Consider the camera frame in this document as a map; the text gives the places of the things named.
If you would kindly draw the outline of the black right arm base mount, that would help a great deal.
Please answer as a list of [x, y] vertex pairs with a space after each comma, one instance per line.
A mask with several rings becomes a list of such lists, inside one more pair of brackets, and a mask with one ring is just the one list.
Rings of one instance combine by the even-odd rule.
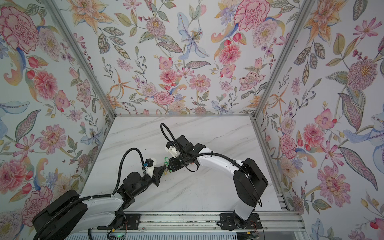
[[234, 230], [261, 230], [262, 224], [258, 214], [251, 214], [247, 220], [243, 220], [235, 213], [220, 214], [219, 221], [217, 222], [222, 230], [234, 231]]

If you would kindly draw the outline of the aluminium corner frame post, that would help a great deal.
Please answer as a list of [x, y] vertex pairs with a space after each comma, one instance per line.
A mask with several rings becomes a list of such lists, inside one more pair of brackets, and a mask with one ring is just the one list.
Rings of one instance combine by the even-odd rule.
[[99, 96], [100, 101], [102, 102], [104, 109], [112, 118], [112, 121], [116, 118], [116, 113], [111, 107], [110, 102], [108, 101], [102, 87], [95, 76], [92, 68], [90, 67], [88, 61], [83, 55], [82, 48], [77, 43], [73, 33], [71, 32], [67, 22], [65, 21], [63, 15], [61, 14], [58, 6], [54, 3], [54, 1], [43, 1], [43, 5], [47, 9], [48, 13], [51, 15], [54, 23], [57, 25], [60, 33], [62, 33], [64, 40], [68, 43], [70, 49], [73, 51], [74, 56], [81, 67], [81, 69], [85, 72], [88, 77], [93, 89], [96, 94]]
[[290, 37], [287, 39], [286, 44], [282, 48], [281, 54], [277, 58], [277, 62], [275, 64], [275, 67], [272, 71], [272, 74], [268, 81], [264, 84], [262, 84], [263, 89], [261, 89], [261, 98], [259, 105], [256, 107], [256, 109], [253, 111], [253, 117], [252, 120], [256, 121], [259, 116], [262, 115], [263, 106], [267, 102], [267, 99], [269, 97], [270, 92], [272, 91], [272, 88], [277, 81], [277, 78], [283, 69], [283, 67], [286, 65], [287, 59], [294, 48], [294, 44], [296, 40], [298, 39], [298, 36], [300, 34], [300, 31], [302, 27], [304, 26], [304, 22], [307, 19], [307, 17], [310, 14], [311, 8], [314, 5], [312, 1], [302, 1], [303, 5], [298, 11], [297, 19], [295, 20], [295, 23], [293, 25], [293, 28], [290, 31]]

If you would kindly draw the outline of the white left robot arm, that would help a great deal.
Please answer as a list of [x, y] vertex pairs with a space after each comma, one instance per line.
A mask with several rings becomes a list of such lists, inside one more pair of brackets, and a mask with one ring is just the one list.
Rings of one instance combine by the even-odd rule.
[[114, 194], [81, 197], [70, 190], [33, 218], [35, 240], [64, 240], [69, 235], [96, 227], [117, 229], [128, 221], [124, 211], [150, 185], [159, 186], [166, 166], [153, 167], [152, 174], [130, 173]]

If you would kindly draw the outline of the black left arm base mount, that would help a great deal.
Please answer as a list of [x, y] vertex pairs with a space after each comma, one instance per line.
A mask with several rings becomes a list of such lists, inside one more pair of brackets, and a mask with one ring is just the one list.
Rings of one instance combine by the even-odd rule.
[[97, 230], [138, 230], [141, 214], [123, 214], [117, 216], [110, 225], [99, 226]]

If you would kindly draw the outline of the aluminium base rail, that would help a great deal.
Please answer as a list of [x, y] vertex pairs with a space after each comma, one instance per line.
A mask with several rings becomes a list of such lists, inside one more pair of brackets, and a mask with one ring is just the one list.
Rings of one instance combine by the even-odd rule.
[[[136, 227], [123, 225], [114, 231], [126, 233], [150, 232], [224, 232], [222, 224], [236, 227], [233, 212], [136, 212], [140, 215]], [[296, 212], [254, 212], [246, 228], [234, 232], [259, 230], [267, 232], [304, 232], [302, 217]]]

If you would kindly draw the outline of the aluminium corner frame post left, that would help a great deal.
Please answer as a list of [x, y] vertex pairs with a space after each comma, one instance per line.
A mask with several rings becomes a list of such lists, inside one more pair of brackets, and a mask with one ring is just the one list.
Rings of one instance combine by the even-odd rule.
[[104, 109], [112, 118], [112, 121], [116, 118], [116, 113], [111, 107], [110, 102], [108, 101], [102, 87], [95, 76], [92, 68], [90, 67], [88, 61], [83, 55], [82, 48], [77, 43], [73, 33], [71, 32], [67, 22], [65, 21], [63, 15], [61, 14], [58, 6], [54, 3], [54, 1], [43, 1], [43, 5], [47, 9], [48, 13], [51, 15], [54, 23], [57, 25], [60, 33], [62, 33], [64, 40], [68, 43], [70, 49], [73, 51], [74, 56], [81, 67], [81, 69], [85, 72], [88, 77], [93, 89], [96, 94], [99, 96], [100, 101], [102, 102]]

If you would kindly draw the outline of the aluminium corner frame post right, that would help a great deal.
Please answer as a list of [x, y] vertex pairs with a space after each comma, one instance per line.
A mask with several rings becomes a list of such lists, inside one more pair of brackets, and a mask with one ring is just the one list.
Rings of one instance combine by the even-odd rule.
[[282, 48], [281, 54], [277, 58], [277, 62], [275, 64], [275, 67], [272, 71], [272, 74], [268, 81], [264, 84], [262, 84], [263, 89], [261, 89], [261, 98], [259, 105], [256, 107], [256, 109], [253, 111], [253, 117], [252, 120], [256, 121], [259, 116], [262, 115], [263, 106], [267, 102], [267, 99], [269, 97], [270, 92], [272, 91], [272, 88], [277, 81], [277, 78], [283, 69], [283, 67], [286, 65], [287, 59], [294, 48], [294, 44], [296, 40], [298, 39], [298, 36], [300, 34], [300, 31], [302, 27], [304, 26], [304, 22], [307, 19], [307, 17], [310, 14], [311, 8], [314, 5], [312, 1], [302, 1], [303, 5], [298, 11], [297, 19], [295, 20], [295, 23], [293, 25], [293, 28], [290, 31], [290, 37], [287, 39], [286, 44]]

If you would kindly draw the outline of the green plastic key tag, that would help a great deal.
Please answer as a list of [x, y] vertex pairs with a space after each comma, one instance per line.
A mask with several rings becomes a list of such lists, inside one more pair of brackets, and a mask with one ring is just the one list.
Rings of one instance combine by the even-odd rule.
[[168, 157], [165, 157], [165, 162], [164, 162], [165, 166], [169, 166], [169, 158]]

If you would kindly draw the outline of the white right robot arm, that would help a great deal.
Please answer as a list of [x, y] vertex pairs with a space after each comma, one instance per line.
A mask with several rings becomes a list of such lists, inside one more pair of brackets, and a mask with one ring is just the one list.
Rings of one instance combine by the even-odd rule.
[[269, 182], [256, 162], [250, 158], [234, 160], [215, 153], [202, 144], [193, 145], [185, 136], [166, 144], [166, 151], [172, 155], [168, 169], [176, 172], [190, 164], [221, 171], [231, 177], [240, 202], [234, 210], [234, 219], [244, 224], [258, 204]]

